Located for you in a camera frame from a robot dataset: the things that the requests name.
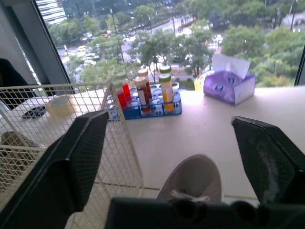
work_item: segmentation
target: white tissue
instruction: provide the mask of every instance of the white tissue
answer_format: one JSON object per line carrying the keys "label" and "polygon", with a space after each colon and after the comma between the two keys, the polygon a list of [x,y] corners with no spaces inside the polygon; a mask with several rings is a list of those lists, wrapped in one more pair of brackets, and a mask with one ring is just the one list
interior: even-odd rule
{"label": "white tissue", "polygon": [[250,67],[251,61],[238,59],[221,53],[215,53],[212,58],[213,69],[217,71],[229,71],[244,79]]}

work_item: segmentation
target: yellow bottle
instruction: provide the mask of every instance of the yellow bottle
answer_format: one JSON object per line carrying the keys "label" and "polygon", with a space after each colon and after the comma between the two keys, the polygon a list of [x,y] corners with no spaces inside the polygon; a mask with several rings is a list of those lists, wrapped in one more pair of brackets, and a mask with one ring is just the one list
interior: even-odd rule
{"label": "yellow bottle", "polygon": [[[161,83],[162,97],[164,103],[173,102],[173,86],[171,75],[161,74],[159,76],[159,82]],[[164,108],[166,113],[170,113],[173,111],[173,104],[164,104]]]}

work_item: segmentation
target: red liquid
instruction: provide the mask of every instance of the red liquid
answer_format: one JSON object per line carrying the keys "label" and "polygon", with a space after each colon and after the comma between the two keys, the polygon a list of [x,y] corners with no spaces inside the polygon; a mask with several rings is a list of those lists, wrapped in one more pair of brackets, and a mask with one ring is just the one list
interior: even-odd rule
{"label": "red liquid", "polygon": [[123,91],[124,91],[124,95],[126,97],[126,100],[127,101],[131,101],[131,97],[130,97],[130,89],[129,89],[129,86],[128,84],[123,84]]}
{"label": "red liquid", "polygon": [[151,87],[149,86],[149,82],[146,83],[146,88],[147,88],[148,98],[152,99],[152,92],[151,92]]}
{"label": "red liquid", "polygon": [[117,94],[117,95],[118,95],[118,98],[119,98],[119,102],[120,102],[121,107],[126,106],[126,105],[127,105],[127,102],[126,102],[124,93],[120,93],[120,94]]}

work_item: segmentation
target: green bottle cap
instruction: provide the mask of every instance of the green bottle cap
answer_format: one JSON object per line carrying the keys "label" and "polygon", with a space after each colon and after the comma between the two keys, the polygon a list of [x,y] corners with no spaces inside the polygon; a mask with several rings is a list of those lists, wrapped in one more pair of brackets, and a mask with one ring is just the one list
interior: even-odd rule
{"label": "green bottle cap", "polygon": [[123,86],[123,83],[122,83],[121,80],[115,80],[115,81],[112,82],[112,84],[113,84],[115,89],[120,88],[120,87]]}
{"label": "green bottle cap", "polygon": [[172,80],[172,77],[170,74],[161,74],[159,76],[159,82],[160,83],[166,83]]}
{"label": "green bottle cap", "polygon": [[126,74],[126,72],[117,73],[117,74],[116,74],[116,78],[117,78],[118,80],[123,80],[123,79],[127,78],[127,74]]}
{"label": "green bottle cap", "polygon": [[160,67],[160,73],[164,74],[164,73],[171,73],[172,69],[170,66],[161,66]]}

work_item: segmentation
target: yellow liquid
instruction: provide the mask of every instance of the yellow liquid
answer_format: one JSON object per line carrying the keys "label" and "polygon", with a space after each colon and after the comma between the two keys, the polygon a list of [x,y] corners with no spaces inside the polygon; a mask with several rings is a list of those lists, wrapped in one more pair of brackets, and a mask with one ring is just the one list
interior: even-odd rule
{"label": "yellow liquid", "polygon": [[[170,101],[167,100],[166,93],[162,93],[163,101],[165,103],[168,103]],[[173,111],[173,104],[164,104],[164,108],[167,112],[172,112]]]}

